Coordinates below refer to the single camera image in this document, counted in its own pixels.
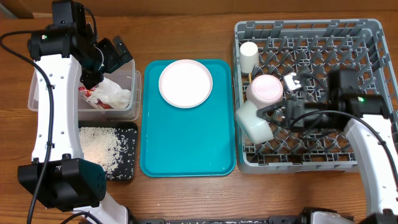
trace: plastic crate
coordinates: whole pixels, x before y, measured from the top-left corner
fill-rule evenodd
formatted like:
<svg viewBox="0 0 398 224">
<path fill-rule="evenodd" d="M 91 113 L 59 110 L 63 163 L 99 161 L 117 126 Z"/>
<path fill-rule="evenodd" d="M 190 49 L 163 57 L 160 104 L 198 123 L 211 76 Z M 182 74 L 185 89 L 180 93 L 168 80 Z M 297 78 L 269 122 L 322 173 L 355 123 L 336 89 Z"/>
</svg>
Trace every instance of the plastic crate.
<svg viewBox="0 0 398 224">
<path fill-rule="evenodd" d="M 141 74 L 136 71 L 134 59 L 125 63 L 112 74 L 105 73 L 108 78 L 120 85 L 122 89 L 131 90 L 129 106 L 124 109 L 96 109 L 87 103 L 78 94 L 78 119 L 79 120 L 131 120 L 138 118 L 139 108 L 141 105 Z M 33 74 L 32 83 L 30 84 L 28 109 L 37 111 L 39 107 L 39 90 L 37 89 L 37 77 Z"/>
<path fill-rule="evenodd" d="M 248 75 L 241 73 L 239 47 L 252 41 L 259 46 L 259 74 L 282 76 L 308 67 L 327 85 L 328 71 L 352 68 L 359 71 L 358 85 L 366 94 L 380 94 L 386 100 L 398 140 L 397 81 L 392 69 L 384 32 L 375 19 L 246 21 L 235 25 L 233 42 L 236 110 L 246 100 Z M 313 79 L 307 81 L 308 98 L 326 100 L 326 93 Z M 302 93 L 284 93 L 284 99 L 302 98 Z M 297 133 L 272 125 L 274 139 L 254 145 L 236 125 L 238 167 L 244 173 L 293 173 L 307 170 L 357 171 L 353 150 L 343 132 L 317 142 L 301 140 Z M 315 138 L 322 133 L 305 133 Z"/>
</svg>

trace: wood surface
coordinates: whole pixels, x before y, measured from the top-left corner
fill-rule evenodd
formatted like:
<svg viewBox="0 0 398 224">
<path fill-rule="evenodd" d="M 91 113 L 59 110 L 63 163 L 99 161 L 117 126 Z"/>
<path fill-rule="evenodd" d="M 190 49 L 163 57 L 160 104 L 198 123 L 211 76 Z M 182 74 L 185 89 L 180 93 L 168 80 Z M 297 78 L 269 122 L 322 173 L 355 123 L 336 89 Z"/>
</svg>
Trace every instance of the wood surface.
<svg viewBox="0 0 398 224">
<path fill-rule="evenodd" d="M 53 0 L 18 0 L 30 12 L 50 13 Z M 397 10 L 396 0 L 76 0 L 96 16 Z"/>
<path fill-rule="evenodd" d="M 154 60 L 220 58 L 230 63 L 234 25 L 239 21 L 347 18 L 381 21 L 397 69 L 395 11 L 108 17 L 98 18 L 97 25 L 101 39 L 122 37 L 144 75 Z M 41 29 L 50 23 L 50 19 L 0 21 L 0 33 Z M 4 42 L 28 55 L 27 39 L 28 35 L 19 35 Z M 25 223 L 32 198 L 17 181 L 17 167 L 29 164 L 35 143 L 37 113 L 27 109 L 32 72 L 29 64 L 0 49 L 0 223 Z M 136 123 L 141 128 L 141 115 Z M 247 175 L 236 167 L 226 177 L 154 179 L 145 176 L 137 162 L 132 182 L 108 182 L 107 190 L 137 218 L 262 218 L 297 215 L 304 206 L 313 206 L 361 220 L 366 209 L 357 173 Z M 59 223 L 67 216 L 38 202 L 34 223 Z"/>
</svg>

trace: white granules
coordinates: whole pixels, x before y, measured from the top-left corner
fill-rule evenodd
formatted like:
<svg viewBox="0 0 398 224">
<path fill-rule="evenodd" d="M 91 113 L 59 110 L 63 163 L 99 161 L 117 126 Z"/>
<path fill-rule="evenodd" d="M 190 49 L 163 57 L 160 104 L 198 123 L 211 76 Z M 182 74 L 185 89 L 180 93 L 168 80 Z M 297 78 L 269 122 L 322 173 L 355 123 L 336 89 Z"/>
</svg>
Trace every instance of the white granules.
<svg viewBox="0 0 398 224">
<path fill-rule="evenodd" d="M 121 153 L 127 152 L 127 147 L 122 147 L 122 144 L 127 139 L 122 135 L 119 140 L 116 129 L 82 127 L 79 135 L 85 159 L 101 165 L 107 174 L 123 163 Z"/>
</svg>

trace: dish rack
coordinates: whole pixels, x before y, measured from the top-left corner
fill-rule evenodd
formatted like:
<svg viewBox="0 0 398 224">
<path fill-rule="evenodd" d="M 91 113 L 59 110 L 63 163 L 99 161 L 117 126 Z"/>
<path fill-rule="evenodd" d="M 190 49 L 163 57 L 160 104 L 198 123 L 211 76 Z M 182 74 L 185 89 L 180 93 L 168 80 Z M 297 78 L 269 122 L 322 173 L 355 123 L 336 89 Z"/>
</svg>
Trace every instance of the dish rack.
<svg viewBox="0 0 398 224">
<path fill-rule="evenodd" d="M 394 143 L 398 141 L 397 81 L 392 69 L 384 32 L 375 19 L 243 21 L 235 25 L 233 42 L 235 109 L 246 100 L 248 74 L 239 66 L 239 47 L 251 41 L 258 45 L 258 74 L 282 79 L 289 72 L 307 67 L 327 86 L 327 73 L 338 68 L 358 71 L 358 85 L 365 94 L 382 95 L 391 114 Z M 314 79 L 306 81 L 307 99 L 326 102 L 327 93 Z M 302 92 L 285 91 L 283 99 L 303 98 Z M 309 170 L 357 171 L 353 150 L 344 132 L 312 130 L 304 133 L 317 141 L 302 139 L 300 133 L 271 125 L 274 139 L 253 144 L 236 125 L 238 167 L 248 174 L 293 173 Z"/>
</svg>

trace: crumpled tissue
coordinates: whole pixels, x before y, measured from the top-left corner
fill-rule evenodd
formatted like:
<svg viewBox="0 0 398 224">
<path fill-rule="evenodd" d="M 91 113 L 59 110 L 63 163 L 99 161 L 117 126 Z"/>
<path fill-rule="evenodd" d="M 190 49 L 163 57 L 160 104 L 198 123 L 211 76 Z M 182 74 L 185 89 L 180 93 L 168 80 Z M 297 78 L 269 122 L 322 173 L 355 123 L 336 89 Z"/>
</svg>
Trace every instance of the crumpled tissue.
<svg viewBox="0 0 398 224">
<path fill-rule="evenodd" d="M 119 84 L 104 78 L 87 101 L 98 103 L 98 100 L 101 100 L 102 103 L 106 103 L 114 109 L 125 109 L 129 105 L 130 96 L 130 90 L 123 90 Z"/>
</svg>

